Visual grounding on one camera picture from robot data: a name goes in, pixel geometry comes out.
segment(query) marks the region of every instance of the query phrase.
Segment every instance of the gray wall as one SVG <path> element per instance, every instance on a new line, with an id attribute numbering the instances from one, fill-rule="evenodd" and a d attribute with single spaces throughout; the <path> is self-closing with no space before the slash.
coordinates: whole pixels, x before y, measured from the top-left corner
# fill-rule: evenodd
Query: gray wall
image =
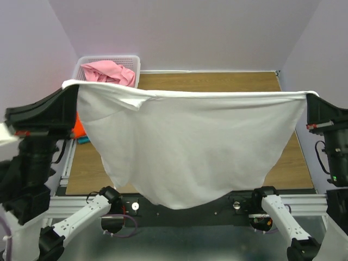
<path id="1" fill-rule="evenodd" d="M 143 70 L 279 70 L 320 0 L 49 0 L 79 57 Z"/>
<path id="2" fill-rule="evenodd" d="M 7 107 L 44 98 L 71 77 L 77 56 L 47 1 L 2 1 L 0 35 L 1 115 Z M 16 148 L 1 147 L 0 160 L 11 158 Z"/>
<path id="3" fill-rule="evenodd" d="M 347 0 L 322 0 L 281 70 L 283 90 L 314 90 L 330 103 L 348 108 L 347 13 Z M 314 152 L 315 142 L 323 138 L 308 133 L 305 115 L 297 134 L 315 187 L 320 192 L 335 188 L 326 182 L 328 175 Z M 326 156 L 321 158 L 327 166 Z"/>

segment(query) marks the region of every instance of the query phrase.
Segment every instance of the gray floor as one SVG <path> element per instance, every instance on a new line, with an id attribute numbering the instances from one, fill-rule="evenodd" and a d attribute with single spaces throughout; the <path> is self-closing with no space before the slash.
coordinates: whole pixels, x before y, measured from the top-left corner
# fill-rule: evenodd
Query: gray floor
<path id="1" fill-rule="evenodd" d="M 322 242 L 325 230 L 320 217 L 296 219 Z M 263 235 L 248 227 L 141 228 L 135 236 L 120 239 L 103 235 L 97 220 L 70 242 L 60 260 L 285 261 L 286 249 L 280 233 Z"/>

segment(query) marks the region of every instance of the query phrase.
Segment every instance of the white basket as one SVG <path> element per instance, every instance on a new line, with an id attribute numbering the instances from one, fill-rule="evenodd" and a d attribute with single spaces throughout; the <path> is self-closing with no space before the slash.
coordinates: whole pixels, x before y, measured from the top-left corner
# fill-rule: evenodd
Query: white basket
<path id="1" fill-rule="evenodd" d="M 83 56 L 75 66 L 72 78 L 75 80 L 86 80 L 81 64 L 87 64 L 94 61 L 108 60 L 114 61 L 118 65 L 123 65 L 125 68 L 135 72 L 135 88 L 138 88 L 140 77 L 140 58 L 136 55 L 104 55 L 104 56 Z"/>

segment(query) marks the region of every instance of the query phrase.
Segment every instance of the white towel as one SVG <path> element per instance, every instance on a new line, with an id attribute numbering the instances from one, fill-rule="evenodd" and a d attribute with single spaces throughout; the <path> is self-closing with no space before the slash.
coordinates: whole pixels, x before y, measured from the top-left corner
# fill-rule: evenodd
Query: white towel
<path id="1" fill-rule="evenodd" d="M 79 84 L 78 112 L 114 185 L 184 209 L 261 187 L 309 92 L 175 92 Z"/>

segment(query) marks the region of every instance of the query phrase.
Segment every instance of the wooden table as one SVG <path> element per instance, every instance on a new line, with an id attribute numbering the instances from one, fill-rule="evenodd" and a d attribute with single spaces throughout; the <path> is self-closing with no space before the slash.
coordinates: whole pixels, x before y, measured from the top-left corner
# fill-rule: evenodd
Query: wooden table
<path id="1" fill-rule="evenodd" d="M 139 89 L 175 91 L 280 91 L 272 72 L 141 74 Z M 104 172 L 101 159 L 91 143 L 77 145 L 67 185 L 67 195 L 88 194 L 113 185 Z M 312 188 L 306 162 L 295 133 L 278 163 L 268 173 L 264 185 L 277 189 Z M 117 189 L 136 192 L 131 185 Z"/>

